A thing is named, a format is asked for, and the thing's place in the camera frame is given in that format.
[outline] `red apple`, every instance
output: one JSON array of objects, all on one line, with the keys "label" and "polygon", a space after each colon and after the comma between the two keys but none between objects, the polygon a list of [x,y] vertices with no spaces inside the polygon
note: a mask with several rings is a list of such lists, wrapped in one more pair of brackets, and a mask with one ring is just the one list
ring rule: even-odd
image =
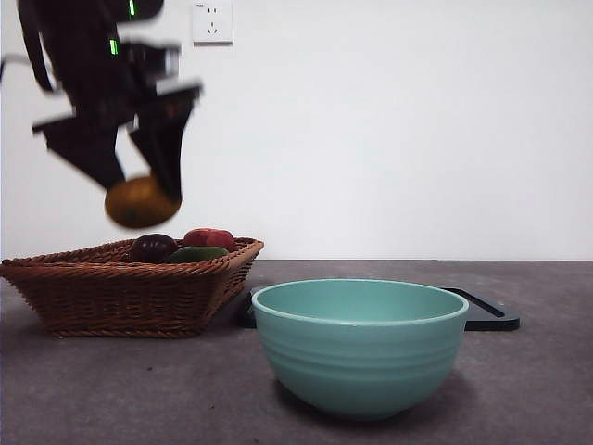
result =
[{"label": "red apple", "polygon": [[200,228],[190,230],[183,237],[183,246],[218,246],[234,251],[234,238],[231,232],[221,229]]}]

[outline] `green mango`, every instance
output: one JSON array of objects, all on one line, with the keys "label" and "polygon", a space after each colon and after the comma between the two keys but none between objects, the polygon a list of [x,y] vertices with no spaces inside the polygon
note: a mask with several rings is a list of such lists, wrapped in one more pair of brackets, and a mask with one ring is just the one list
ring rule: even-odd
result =
[{"label": "green mango", "polygon": [[167,263],[178,264],[181,262],[200,262],[214,260],[215,258],[224,257],[228,255],[229,251],[226,248],[219,248],[218,246],[187,246],[179,248],[167,258]]}]

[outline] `basket rim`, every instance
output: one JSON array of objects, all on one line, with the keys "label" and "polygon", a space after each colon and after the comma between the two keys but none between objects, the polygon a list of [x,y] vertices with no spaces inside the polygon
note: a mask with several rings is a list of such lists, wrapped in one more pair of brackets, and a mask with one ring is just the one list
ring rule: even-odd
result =
[{"label": "basket rim", "polygon": [[15,259],[2,260],[0,265],[0,276],[2,276],[2,270],[7,268],[68,268],[68,269],[85,269],[85,270],[105,270],[105,269],[125,269],[125,270],[136,270],[136,271],[180,271],[180,270],[195,270],[200,268],[207,269],[220,269],[229,261],[236,259],[239,256],[244,256],[248,251],[255,250],[259,252],[263,248],[263,242],[251,237],[235,237],[235,241],[247,242],[247,244],[230,252],[224,257],[215,258],[207,261],[199,262],[182,262],[182,263],[149,263],[149,262],[128,262],[128,261],[107,261],[107,262],[93,262],[93,261],[51,261],[52,258],[66,255],[78,255],[91,253],[94,250],[106,250],[110,248],[123,248],[128,244],[131,244],[135,238],[124,239],[121,241],[115,241],[111,243],[105,243],[102,245],[90,247],[90,248],[79,248],[70,251],[62,251],[57,253],[50,253],[44,255],[36,255],[34,257],[23,257]]}]

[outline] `bowl rim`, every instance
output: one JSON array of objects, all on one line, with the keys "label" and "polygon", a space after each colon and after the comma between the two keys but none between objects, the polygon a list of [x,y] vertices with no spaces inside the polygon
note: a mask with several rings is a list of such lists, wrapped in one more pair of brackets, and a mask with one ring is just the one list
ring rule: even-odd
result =
[{"label": "bowl rim", "polygon": [[[302,283],[319,283],[319,282],[365,282],[365,283],[389,283],[394,285],[404,285],[404,286],[411,286],[411,287],[421,287],[425,289],[434,290],[439,293],[448,294],[449,296],[453,297],[457,301],[461,303],[461,308],[450,313],[445,313],[443,315],[437,315],[436,317],[426,317],[426,318],[418,318],[413,320],[394,320],[394,321],[382,321],[382,322],[373,322],[373,321],[365,321],[365,320],[336,320],[331,318],[321,318],[321,317],[309,317],[307,315],[296,315],[291,312],[284,312],[278,311],[276,309],[272,309],[268,306],[265,306],[259,301],[259,297],[278,287],[284,286],[293,286]],[[416,325],[416,324],[428,324],[428,323],[435,323],[439,321],[448,320],[451,318],[457,318],[469,310],[470,303],[464,297],[457,295],[454,292],[450,292],[445,289],[441,289],[440,287],[435,286],[428,286],[428,285],[421,285],[418,283],[411,283],[406,281],[396,281],[396,280],[380,280],[380,279],[367,279],[367,278],[322,278],[322,279],[312,279],[312,280],[296,280],[296,281],[289,281],[286,283],[279,283],[277,285],[266,286],[263,289],[257,291],[253,297],[251,298],[251,304],[254,308],[266,312],[270,315],[274,315],[281,318],[286,318],[290,320],[300,321],[300,322],[308,322],[308,323],[315,323],[315,324],[335,324],[335,325],[350,325],[350,326],[403,326],[403,325]]]}]

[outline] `orange fruit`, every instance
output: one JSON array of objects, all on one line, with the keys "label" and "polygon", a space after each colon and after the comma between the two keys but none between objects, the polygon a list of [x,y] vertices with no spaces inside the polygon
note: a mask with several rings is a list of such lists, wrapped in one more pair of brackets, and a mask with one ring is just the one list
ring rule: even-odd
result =
[{"label": "orange fruit", "polygon": [[164,223],[181,205],[182,201],[168,195],[153,175],[119,182],[105,196],[107,215],[130,229]]}]

